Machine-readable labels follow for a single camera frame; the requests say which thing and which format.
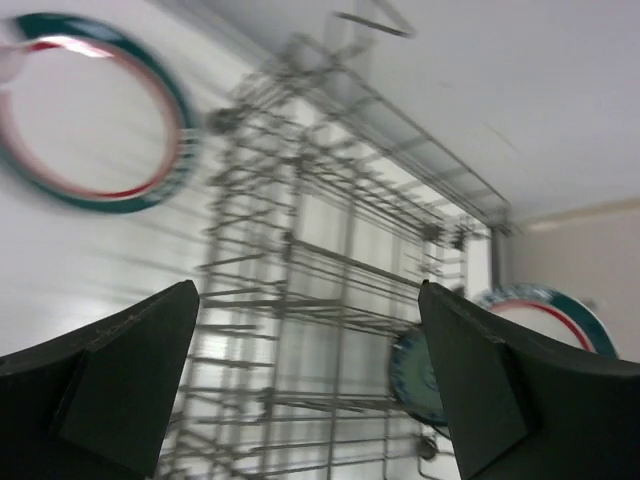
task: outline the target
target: decorative plate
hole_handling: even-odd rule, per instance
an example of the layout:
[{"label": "decorative plate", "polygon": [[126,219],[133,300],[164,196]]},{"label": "decorative plate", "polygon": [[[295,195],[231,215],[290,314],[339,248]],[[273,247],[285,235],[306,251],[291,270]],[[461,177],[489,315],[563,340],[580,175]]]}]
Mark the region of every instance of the decorative plate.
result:
[{"label": "decorative plate", "polygon": [[617,358],[604,325],[582,302],[541,285],[520,283],[480,294],[481,307],[576,348]]},{"label": "decorative plate", "polygon": [[402,333],[391,346],[389,389],[415,420],[425,425],[446,426],[429,348],[419,328]]}]

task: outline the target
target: ceramic plate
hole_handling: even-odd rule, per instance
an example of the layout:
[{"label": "ceramic plate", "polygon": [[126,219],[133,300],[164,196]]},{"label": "ceramic plate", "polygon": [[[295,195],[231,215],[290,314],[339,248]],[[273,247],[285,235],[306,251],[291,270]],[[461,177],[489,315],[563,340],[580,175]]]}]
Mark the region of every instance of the ceramic plate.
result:
[{"label": "ceramic plate", "polygon": [[582,302],[557,290],[515,284],[474,300],[490,312],[576,348],[617,358],[611,337]]}]

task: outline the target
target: white wall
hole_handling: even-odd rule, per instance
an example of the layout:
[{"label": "white wall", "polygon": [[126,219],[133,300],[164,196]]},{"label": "white wall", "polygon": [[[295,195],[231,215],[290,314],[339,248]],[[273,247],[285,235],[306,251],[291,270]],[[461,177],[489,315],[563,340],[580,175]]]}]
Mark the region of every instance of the white wall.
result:
[{"label": "white wall", "polygon": [[621,357],[640,361],[640,210],[549,227],[509,240],[511,280],[593,299]]}]

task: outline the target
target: dishwasher rack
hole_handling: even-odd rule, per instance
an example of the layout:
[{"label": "dishwasher rack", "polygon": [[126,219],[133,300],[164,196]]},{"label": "dishwasher rack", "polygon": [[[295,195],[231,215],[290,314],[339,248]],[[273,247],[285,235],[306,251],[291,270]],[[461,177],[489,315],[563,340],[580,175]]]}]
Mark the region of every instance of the dishwasher rack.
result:
[{"label": "dishwasher rack", "polygon": [[[308,47],[321,61],[301,69]],[[208,179],[202,311],[157,478],[390,479],[413,464],[449,480],[418,444],[438,446],[431,462],[451,459],[450,444],[390,397],[386,361],[419,319],[421,281],[464,285],[468,244],[487,229],[434,190],[460,167],[429,186],[392,161],[431,142],[426,132],[381,145],[353,121],[386,105],[379,94],[357,83],[339,106],[323,93],[367,48],[328,53],[298,36],[208,118],[226,146]]]}]

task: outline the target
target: blue plate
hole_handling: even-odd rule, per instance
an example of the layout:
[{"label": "blue plate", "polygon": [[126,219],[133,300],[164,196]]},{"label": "blue plate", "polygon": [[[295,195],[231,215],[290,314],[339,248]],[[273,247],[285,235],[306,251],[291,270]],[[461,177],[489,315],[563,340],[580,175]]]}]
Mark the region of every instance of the blue plate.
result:
[{"label": "blue plate", "polygon": [[427,341],[419,328],[402,333],[391,346],[389,390],[413,419],[425,425],[447,425]]}]

